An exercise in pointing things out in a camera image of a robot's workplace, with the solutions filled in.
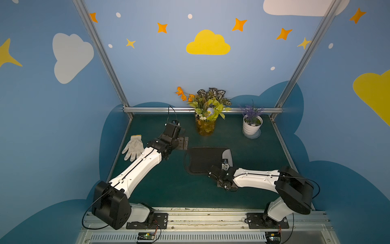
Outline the black cutting board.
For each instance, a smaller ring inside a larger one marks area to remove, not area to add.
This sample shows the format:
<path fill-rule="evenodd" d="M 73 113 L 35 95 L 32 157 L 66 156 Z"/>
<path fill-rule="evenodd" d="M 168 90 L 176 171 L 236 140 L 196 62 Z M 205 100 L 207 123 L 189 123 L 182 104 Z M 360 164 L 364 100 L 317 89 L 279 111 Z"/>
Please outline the black cutting board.
<path fill-rule="evenodd" d="M 221 168 L 222 153 L 227 147 L 192 147 L 184 155 L 183 164 L 191 175 L 208 175 L 215 165 Z"/>

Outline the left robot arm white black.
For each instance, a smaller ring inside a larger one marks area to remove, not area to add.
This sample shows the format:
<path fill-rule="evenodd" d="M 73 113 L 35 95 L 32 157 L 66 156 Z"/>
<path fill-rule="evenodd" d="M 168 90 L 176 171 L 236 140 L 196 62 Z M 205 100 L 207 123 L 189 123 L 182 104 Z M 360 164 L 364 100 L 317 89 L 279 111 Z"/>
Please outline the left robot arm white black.
<path fill-rule="evenodd" d="M 151 142 L 150 147 L 144 148 L 141 135 L 131 136 L 122 153 L 126 155 L 125 160 L 130 159 L 133 163 L 111 181 L 99 182 L 94 189 L 92 214 L 115 230 L 127 222 L 151 224 L 154 209 L 129 202 L 138 184 L 164 158 L 157 149 L 162 141 L 154 139 Z"/>

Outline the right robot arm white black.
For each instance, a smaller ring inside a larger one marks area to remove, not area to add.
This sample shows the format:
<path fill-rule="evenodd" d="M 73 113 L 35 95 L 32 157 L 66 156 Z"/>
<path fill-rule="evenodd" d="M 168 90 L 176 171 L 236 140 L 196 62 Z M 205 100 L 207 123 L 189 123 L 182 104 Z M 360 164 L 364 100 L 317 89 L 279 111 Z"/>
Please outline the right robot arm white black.
<path fill-rule="evenodd" d="M 289 166 L 272 171 L 212 166 L 208 176 L 227 191 L 248 187 L 277 193 L 279 197 L 268 203 L 261 215 L 262 224 L 268 228 L 283 222 L 290 214 L 311 213 L 314 186 Z"/>

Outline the right controller board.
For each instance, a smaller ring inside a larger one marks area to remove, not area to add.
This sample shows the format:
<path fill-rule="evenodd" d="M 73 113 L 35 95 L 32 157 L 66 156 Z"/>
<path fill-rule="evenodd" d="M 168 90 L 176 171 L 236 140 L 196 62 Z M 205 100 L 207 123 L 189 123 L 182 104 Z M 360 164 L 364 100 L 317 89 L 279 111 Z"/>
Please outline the right controller board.
<path fill-rule="evenodd" d="M 281 243 L 281 235 L 278 232 L 266 232 L 266 243 L 267 244 L 280 244 Z"/>

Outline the controller board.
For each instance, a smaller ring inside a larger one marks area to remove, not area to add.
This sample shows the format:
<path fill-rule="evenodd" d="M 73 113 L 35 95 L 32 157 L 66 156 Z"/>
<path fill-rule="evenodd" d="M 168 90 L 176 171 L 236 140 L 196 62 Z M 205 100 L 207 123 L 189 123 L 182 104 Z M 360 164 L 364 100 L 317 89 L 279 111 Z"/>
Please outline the controller board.
<path fill-rule="evenodd" d="M 139 232 L 137 234 L 138 242 L 153 242 L 155 240 L 155 234 L 151 232 Z"/>
<path fill-rule="evenodd" d="M 281 235 L 278 232 L 266 232 L 266 243 L 267 244 L 280 244 L 281 243 Z"/>

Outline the left controller board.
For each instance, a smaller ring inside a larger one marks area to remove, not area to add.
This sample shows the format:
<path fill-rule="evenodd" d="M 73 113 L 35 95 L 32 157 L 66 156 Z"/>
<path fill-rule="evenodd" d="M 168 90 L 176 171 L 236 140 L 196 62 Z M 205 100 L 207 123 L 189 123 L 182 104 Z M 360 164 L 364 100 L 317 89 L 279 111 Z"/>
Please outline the left controller board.
<path fill-rule="evenodd" d="M 138 242 L 153 242 L 155 240 L 155 234 L 151 232 L 139 232 L 137 234 Z"/>

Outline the flower bouquet in amber vase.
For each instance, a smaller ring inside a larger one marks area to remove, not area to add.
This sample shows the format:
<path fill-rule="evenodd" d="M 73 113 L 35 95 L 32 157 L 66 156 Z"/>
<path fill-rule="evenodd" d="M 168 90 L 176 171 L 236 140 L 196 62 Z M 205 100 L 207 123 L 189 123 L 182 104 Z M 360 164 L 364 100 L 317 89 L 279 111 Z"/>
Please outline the flower bouquet in amber vase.
<path fill-rule="evenodd" d="M 212 135 L 216 120 L 225 118 L 224 113 L 230 111 L 230 99 L 225 97 L 225 90 L 210 87 L 208 90 L 200 89 L 196 94 L 187 94 L 181 87 L 176 94 L 195 110 L 197 132 L 201 136 Z"/>

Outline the white work glove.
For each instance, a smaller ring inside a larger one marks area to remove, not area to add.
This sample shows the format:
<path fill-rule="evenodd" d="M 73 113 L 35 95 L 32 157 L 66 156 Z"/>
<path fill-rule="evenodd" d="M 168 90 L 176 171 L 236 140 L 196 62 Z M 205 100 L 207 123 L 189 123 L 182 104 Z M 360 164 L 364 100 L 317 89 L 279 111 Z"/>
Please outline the white work glove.
<path fill-rule="evenodd" d="M 124 160 L 134 162 L 144 152 L 144 145 L 142 142 L 142 135 L 132 135 L 130 141 L 127 143 L 122 151 L 125 155 Z"/>

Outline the lavender plant in white pot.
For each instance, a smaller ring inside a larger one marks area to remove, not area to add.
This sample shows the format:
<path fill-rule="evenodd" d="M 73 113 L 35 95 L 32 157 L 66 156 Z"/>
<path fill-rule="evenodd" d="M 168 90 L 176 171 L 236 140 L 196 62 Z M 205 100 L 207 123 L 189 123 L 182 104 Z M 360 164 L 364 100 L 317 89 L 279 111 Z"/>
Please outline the lavender plant in white pot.
<path fill-rule="evenodd" d="M 261 134 L 260 127 L 263 124 L 261 115 L 264 109 L 262 107 L 255 107 L 254 105 L 246 105 L 245 107 L 240 106 L 240 110 L 243 114 L 242 132 L 244 136 L 249 139 L 258 138 Z"/>

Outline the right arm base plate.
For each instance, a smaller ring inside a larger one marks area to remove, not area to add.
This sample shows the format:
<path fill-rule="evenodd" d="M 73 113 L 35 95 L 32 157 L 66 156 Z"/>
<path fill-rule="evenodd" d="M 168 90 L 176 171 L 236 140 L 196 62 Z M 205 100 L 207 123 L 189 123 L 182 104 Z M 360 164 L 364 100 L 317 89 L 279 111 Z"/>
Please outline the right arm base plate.
<path fill-rule="evenodd" d="M 286 217 L 277 222 L 264 213 L 247 213 L 244 222 L 249 226 L 249 229 L 289 229 Z"/>

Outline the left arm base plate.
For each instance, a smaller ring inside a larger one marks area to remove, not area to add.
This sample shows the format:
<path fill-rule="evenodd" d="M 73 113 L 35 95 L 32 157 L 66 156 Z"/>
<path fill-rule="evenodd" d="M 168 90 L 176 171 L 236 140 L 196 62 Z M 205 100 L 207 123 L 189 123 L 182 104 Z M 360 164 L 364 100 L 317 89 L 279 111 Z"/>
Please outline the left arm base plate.
<path fill-rule="evenodd" d="M 126 229 L 155 229 L 159 226 L 161 229 L 167 229 L 168 213 L 153 213 L 148 216 L 145 222 L 127 222 Z"/>

